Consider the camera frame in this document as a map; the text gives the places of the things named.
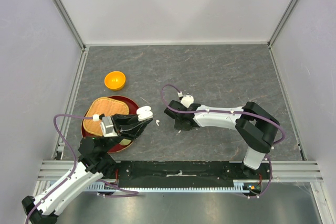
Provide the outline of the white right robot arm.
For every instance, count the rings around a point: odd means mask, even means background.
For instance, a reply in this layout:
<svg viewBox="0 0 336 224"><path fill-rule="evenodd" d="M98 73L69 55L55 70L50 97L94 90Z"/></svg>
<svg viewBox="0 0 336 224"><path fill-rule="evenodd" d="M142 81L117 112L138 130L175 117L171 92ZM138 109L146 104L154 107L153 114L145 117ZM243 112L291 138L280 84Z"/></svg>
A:
<svg viewBox="0 0 336 224"><path fill-rule="evenodd" d="M259 173L259 167L271 150L280 123L255 102L236 108L216 108L199 103L172 100L164 113L174 120L174 128L189 131L197 127L219 127L237 131L248 145L240 166L248 179Z"/></svg>

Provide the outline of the white oval charging case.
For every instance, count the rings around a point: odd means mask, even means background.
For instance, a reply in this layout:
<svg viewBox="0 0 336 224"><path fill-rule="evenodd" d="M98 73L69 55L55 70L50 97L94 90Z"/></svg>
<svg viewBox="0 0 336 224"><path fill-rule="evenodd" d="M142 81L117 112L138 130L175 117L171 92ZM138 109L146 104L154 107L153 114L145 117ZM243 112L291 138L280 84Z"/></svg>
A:
<svg viewBox="0 0 336 224"><path fill-rule="evenodd" d="M153 118L151 107L146 105L137 109L138 121L144 121Z"/></svg>

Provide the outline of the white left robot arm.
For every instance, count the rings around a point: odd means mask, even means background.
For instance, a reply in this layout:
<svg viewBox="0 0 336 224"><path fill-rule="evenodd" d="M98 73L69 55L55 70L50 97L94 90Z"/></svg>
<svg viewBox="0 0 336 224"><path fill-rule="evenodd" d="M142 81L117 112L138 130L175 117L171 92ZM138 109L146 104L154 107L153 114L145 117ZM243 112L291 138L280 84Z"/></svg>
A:
<svg viewBox="0 0 336 224"><path fill-rule="evenodd" d="M116 162L109 150L122 140L135 141L152 122L153 113L144 106L136 114L95 114L87 120L99 122L103 135L84 137L78 149L80 156L74 157L72 168L43 193L22 200L26 223L56 223L69 203L88 186L101 178L111 178Z"/></svg>

